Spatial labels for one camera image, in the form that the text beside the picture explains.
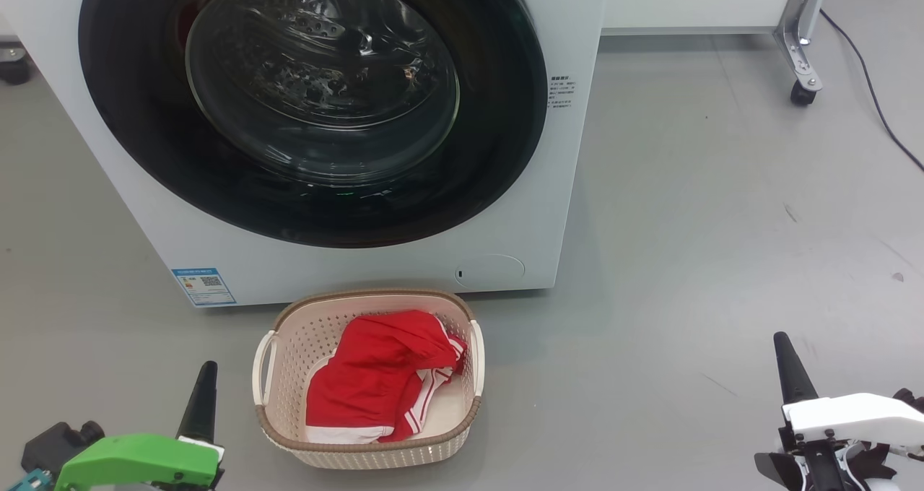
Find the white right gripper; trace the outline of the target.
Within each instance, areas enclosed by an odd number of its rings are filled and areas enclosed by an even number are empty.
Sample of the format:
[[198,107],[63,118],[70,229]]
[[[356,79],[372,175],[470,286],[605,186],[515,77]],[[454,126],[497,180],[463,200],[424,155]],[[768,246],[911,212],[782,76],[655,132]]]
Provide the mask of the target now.
[[902,388],[891,398],[819,399],[788,334],[773,334],[773,347],[785,426],[776,451],[754,455],[759,474],[788,490],[899,489],[886,461],[922,461],[921,396]]

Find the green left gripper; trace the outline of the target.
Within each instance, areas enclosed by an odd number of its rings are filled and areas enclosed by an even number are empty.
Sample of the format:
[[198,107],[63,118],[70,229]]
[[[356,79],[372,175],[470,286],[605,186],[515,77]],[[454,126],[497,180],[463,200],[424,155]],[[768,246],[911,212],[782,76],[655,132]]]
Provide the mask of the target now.
[[214,490],[225,450],[214,444],[218,364],[199,369],[176,438],[107,436],[63,465],[56,490],[149,485],[159,490]]

